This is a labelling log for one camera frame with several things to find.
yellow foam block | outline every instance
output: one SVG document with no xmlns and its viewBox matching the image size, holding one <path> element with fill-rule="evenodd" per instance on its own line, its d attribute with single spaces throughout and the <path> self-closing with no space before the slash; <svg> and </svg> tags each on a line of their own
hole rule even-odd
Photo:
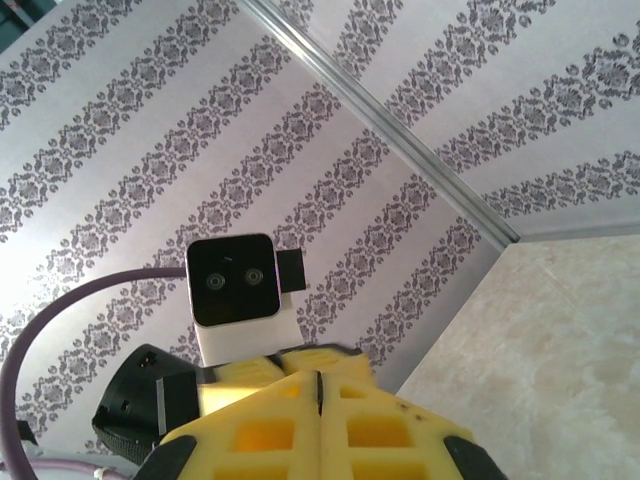
<svg viewBox="0 0 640 480">
<path fill-rule="evenodd" d="M 170 432 L 197 445 L 179 480 L 461 480 L 471 433 L 370 384 L 301 371 Z"/>
<path fill-rule="evenodd" d="M 284 372 L 266 357 L 256 357 L 215 368 L 216 381 L 198 386 L 201 416 L 231 405 L 284 378 Z"/>
<path fill-rule="evenodd" d="M 170 432 L 197 446 L 180 480 L 319 479 L 314 372 L 300 372 Z"/>
<path fill-rule="evenodd" d="M 342 375 L 375 385 L 375 377 L 366 354 L 347 355 L 332 348 L 294 350 L 280 356 L 287 375 L 304 370 L 323 373 L 338 372 Z"/>
</svg>

wallpaper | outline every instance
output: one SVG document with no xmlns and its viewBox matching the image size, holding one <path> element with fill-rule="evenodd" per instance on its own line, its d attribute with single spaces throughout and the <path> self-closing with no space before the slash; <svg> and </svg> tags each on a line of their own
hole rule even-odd
<svg viewBox="0 0 640 480">
<path fill-rule="evenodd" d="M 282 8 L 317 18 L 313 2 Z M 386 27 L 355 55 L 352 17 L 340 51 L 364 75 Z M 65 0 L 0 57 L 0 96 L 2 358 L 77 285 L 267 232 L 304 250 L 305 340 L 359 345 L 394 391 L 500 254 L 231 0 Z M 183 281 L 111 288 L 47 327 L 17 405 L 41 445 L 105 451 L 90 418 L 142 343 L 200 361 Z"/>
<path fill-rule="evenodd" d="M 286 3 L 521 236 L 640 225 L 637 1 Z"/>
</svg>

cable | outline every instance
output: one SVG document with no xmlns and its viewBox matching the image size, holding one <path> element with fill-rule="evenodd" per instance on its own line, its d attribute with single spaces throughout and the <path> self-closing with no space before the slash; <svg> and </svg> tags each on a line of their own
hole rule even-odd
<svg viewBox="0 0 640 480">
<path fill-rule="evenodd" d="M 128 480 L 128 477 L 121 475 L 111 469 L 104 469 L 99 465 L 92 463 L 81 462 L 79 460 L 65 460 L 63 458 L 33 458 L 30 461 L 31 467 L 40 469 L 55 469 L 55 470 L 67 470 L 71 472 L 86 473 L 93 478 L 100 478 L 101 480 Z M 6 470 L 4 462 L 0 462 L 0 472 Z"/>
<path fill-rule="evenodd" d="M 20 433 L 18 432 L 16 387 L 22 362 L 27 355 L 29 347 L 42 329 L 70 305 L 105 288 L 136 280 L 185 276 L 186 270 L 184 267 L 141 268 L 107 275 L 65 293 L 27 323 L 9 349 L 9 352 L 7 352 L 7 357 L 0 371 L 0 450 L 4 454 L 5 465 L 11 478 L 14 480 L 37 480 L 38 478 L 22 448 Z"/>
</svg>

beige tile floor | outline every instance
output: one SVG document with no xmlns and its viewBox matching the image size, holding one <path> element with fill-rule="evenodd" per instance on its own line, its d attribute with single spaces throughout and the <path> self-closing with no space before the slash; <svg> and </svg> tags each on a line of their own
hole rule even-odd
<svg viewBox="0 0 640 480">
<path fill-rule="evenodd" d="M 512 479 L 640 478 L 640 237 L 509 247 L 399 395 Z"/>
</svg>

camera lens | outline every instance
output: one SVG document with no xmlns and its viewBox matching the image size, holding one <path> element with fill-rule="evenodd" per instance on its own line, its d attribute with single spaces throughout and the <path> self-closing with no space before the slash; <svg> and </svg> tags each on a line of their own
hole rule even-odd
<svg viewBox="0 0 640 480">
<path fill-rule="evenodd" d="M 262 281 L 263 277 L 264 275 L 262 274 L 262 271 L 257 268 L 250 268 L 247 270 L 247 273 L 244 274 L 244 279 L 252 287 L 258 285 Z"/>
<path fill-rule="evenodd" d="M 211 290 L 220 290 L 224 287 L 225 279 L 219 273 L 212 273 L 207 277 L 207 287 Z"/>
</svg>

